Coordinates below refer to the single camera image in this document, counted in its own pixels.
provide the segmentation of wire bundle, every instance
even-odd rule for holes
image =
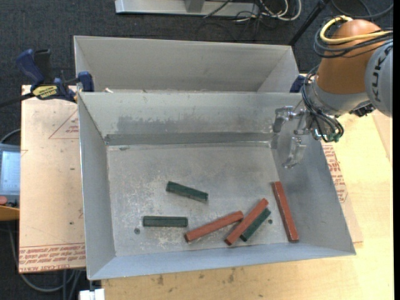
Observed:
[[[327,37],[327,32],[329,31],[329,28],[332,25],[337,23],[339,24],[345,23],[352,20],[353,19],[351,17],[336,16],[333,19],[328,19],[327,21],[325,21],[325,23],[322,24],[322,26],[314,36],[314,51],[316,52],[316,54],[318,54],[318,56],[322,58],[338,58],[338,57],[352,58],[359,56],[360,54],[373,51],[381,46],[381,44],[377,46],[376,43],[383,42],[382,45],[385,45],[389,44],[393,40],[393,30],[391,29],[379,30],[368,34],[360,34],[351,37],[342,37],[342,38]],[[353,46],[344,46],[346,43],[350,43],[355,40],[361,40],[361,42]],[[343,47],[335,47],[333,49],[331,47],[332,45],[343,46]],[[371,47],[367,48],[366,50],[364,49],[360,52],[357,52],[356,54],[353,53],[348,56],[346,55],[347,53],[350,53],[353,50],[357,50],[368,46]]]
[[[288,15],[289,14],[289,1],[288,0],[283,0],[284,1],[284,10],[280,10],[278,12],[274,12],[271,10],[271,8],[267,7],[266,3],[268,0],[257,0],[257,3],[259,4],[259,8],[261,10],[260,15],[264,17],[271,17],[271,18],[276,18],[278,20],[282,21],[293,21],[296,20],[300,14],[301,14],[301,0],[296,0],[297,5],[296,9],[297,12],[294,15]]]
[[[338,142],[344,134],[344,128],[336,117],[328,116],[322,109],[315,107],[309,100],[306,88],[310,87],[312,78],[315,76],[318,67],[313,68],[306,76],[301,89],[301,95],[306,109],[311,115],[311,120],[308,122],[308,129],[313,129],[317,132],[315,136],[321,137],[326,143]]]

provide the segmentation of dark carpet floor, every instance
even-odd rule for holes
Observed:
[[[189,41],[229,41],[235,43],[288,44],[320,0],[302,0],[301,16],[293,22],[274,19],[256,29],[238,25],[221,17],[117,15],[115,0],[0,0],[0,103],[19,96],[29,79],[16,67],[15,60],[26,49],[51,49],[52,66],[57,74],[74,77],[73,36],[112,36]],[[335,0],[349,14],[365,15],[356,0]],[[370,11],[385,10],[393,0],[363,0]],[[299,70],[308,72],[320,62],[313,51],[313,38],[324,18],[339,14],[330,3],[308,27],[294,46]],[[393,10],[375,20],[382,28],[393,27]],[[19,103],[0,108],[0,138],[21,126]],[[19,144],[19,136],[9,139]],[[0,299],[60,299],[61,293],[42,295],[32,291],[16,272],[7,226],[0,224]],[[36,275],[42,286],[56,286],[61,273]],[[87,288],[82,278],[77,288]]]

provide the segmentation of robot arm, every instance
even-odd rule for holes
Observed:
[[[327,38],[326,30],[338,21],[345,23],[332,38]],[[372,103],[391,116],[390,102],[382,106],[386,98],[381,97],[388,95],[387,100],[391,101],[393,39],[388,39],[391,33],[362,19],[341,16],[329,21],[318,32],[317,38],[325,47],[322,45],[323,59],[312,89],[308,89],[311,102],[331,115],[348,113]]]
[[[337,23],[342,24],[326,37]],[[302,96],[306,129],[316,139],[338,141],[344,130],[336,118],[345,113],[361,116],[376,108],[392,116],[392,31],[339,16],[317,32],[315,50],[322,61],[307,76]]]

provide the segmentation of wooden table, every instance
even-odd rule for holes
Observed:
[[[107,300],[394,299],[393,170],[372,116],[334,145],[364,236],[356,256],[102,281]]]

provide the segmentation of metal bracket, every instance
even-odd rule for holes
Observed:
[[[297,163],[303,160],[306,145],[302,144],[300,137],[292,137],[290,152],[287,160],[283,165],[285,169],[293,168]]]

